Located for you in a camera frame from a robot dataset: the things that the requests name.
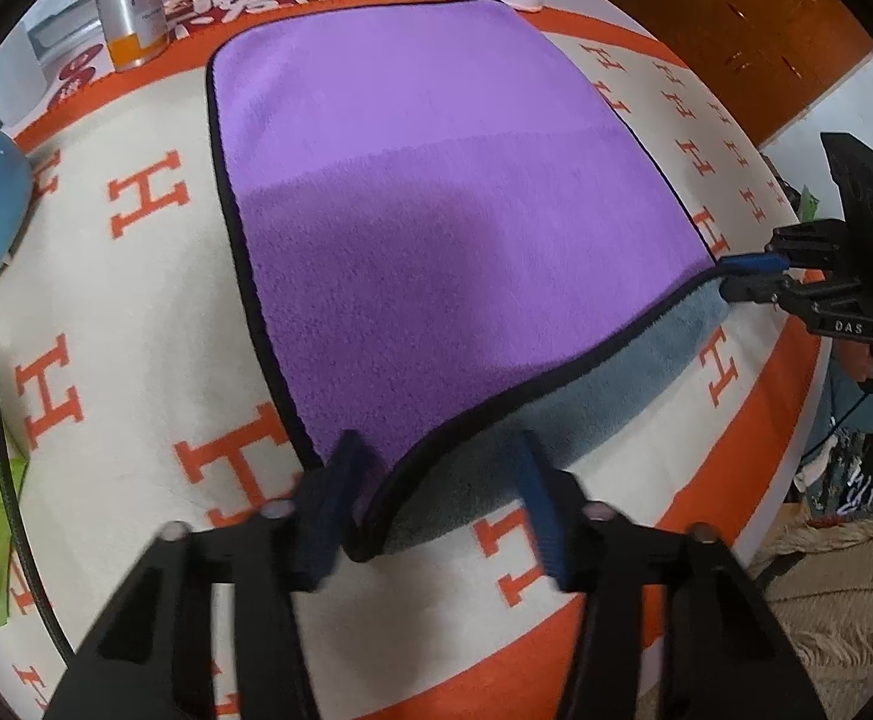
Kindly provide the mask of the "purple and grey towel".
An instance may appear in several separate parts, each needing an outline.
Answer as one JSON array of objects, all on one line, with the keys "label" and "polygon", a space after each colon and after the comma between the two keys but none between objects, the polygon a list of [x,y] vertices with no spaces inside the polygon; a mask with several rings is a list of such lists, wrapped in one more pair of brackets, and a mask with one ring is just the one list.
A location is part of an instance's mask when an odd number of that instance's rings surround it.
[{"label": "purple and grey towel", "polygon": [[370,458],[355,561],[516,496],[514,441],[604,444],[726,319],[721,271],[578,67],[495,0],[295,16],[207,67],[247,330],[303,465]]}]

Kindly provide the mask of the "wooden cabinet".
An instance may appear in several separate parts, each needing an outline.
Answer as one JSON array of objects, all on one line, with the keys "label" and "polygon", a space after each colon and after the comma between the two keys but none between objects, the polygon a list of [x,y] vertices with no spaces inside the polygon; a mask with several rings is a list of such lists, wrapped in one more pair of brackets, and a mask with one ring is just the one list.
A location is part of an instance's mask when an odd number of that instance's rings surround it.
[{"label": "wooden cabinet", "polygon": [[841,0],[610,0],[768,142],[873,53]]}]

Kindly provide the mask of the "white appliance with cover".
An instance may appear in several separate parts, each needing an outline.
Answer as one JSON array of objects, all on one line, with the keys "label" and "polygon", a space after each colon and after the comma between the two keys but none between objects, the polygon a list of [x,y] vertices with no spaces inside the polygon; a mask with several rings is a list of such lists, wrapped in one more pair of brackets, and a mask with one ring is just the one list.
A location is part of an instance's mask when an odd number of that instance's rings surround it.
[{"label": "white appliance with cover", "polygon": [[0,44],[0,127],[29,114],[49,88],[47,67],[100,27],[95,0],[36,0]]}]

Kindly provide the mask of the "silver orange can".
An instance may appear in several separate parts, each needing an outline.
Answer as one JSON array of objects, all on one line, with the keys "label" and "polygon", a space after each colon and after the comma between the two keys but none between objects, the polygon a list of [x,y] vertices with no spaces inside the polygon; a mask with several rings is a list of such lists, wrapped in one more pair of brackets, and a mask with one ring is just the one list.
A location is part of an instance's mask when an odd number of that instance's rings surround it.
[{"label": "silver orange can", "polygon": [[169,46],[163,0],[95,0],[116,71],[139,68]]}]

